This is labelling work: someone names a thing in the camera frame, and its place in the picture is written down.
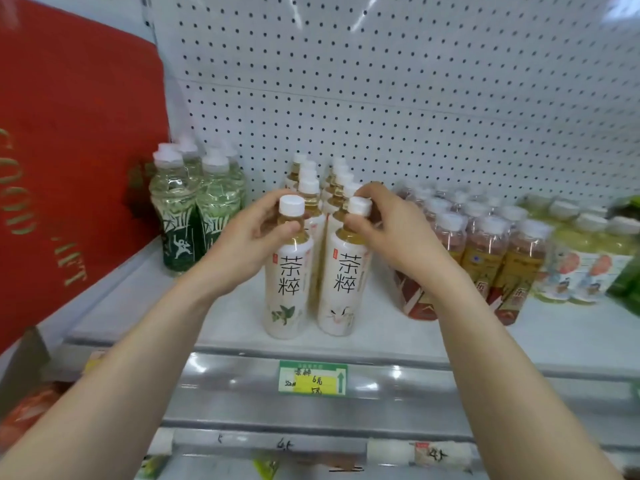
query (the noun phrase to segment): fingers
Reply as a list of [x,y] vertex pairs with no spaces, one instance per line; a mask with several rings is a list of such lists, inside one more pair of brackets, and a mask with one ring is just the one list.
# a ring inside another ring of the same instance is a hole
[[291,189],[279,189],[267,192],[260,200],[253,202],[249,207],[244,209],[246,217],[251,221],[255,221],[256,224],[260,224],[268,217],[269,213],[280,200],[280,197],[295,193],[296,191]]
[[382,231],[375,229],[373,224],[366,217],[357,216],[356,214],[347,214],[344,223],[363,236],[365,241],[373,248],[373,250],[377,251],[382,247]]
[[300,230],[300,223],[296,221],[285,222],[272,229],[270,233],[260,238],[260,245],[265,255],[276,252]]
[[383,216],[389,212],[394,199],[400,198],[379,182],[371,182],[360,187],[356,195],[370,198]]

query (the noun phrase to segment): price tag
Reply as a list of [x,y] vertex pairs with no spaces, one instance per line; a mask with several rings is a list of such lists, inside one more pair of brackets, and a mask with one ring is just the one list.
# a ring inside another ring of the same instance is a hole
[[278,391],[346,395],[348,366],[343,363],[280,361]]
[[89,355],[89,359],[87,359],[86,363],[84,364],[82,374],[85,375],[86,373],[91,371],[92,368],[98,365],[102,360],[102,356],[106,353],[106,350],[94,350],[93,352],[91,352],[91,355]]

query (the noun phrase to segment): shelf price strip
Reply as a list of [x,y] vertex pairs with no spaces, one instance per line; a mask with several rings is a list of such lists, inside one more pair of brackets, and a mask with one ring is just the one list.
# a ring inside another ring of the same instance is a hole
[[278,391],[345,396],[347,371],[348,366],[343,363],[281,360]]

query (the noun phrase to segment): green arrow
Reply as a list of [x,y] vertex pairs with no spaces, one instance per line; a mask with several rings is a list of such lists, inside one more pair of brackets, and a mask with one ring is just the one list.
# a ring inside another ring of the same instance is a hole
[[344,380],[344,376],[342,373],[338,374],[338,394],[342,394],[342,381]]

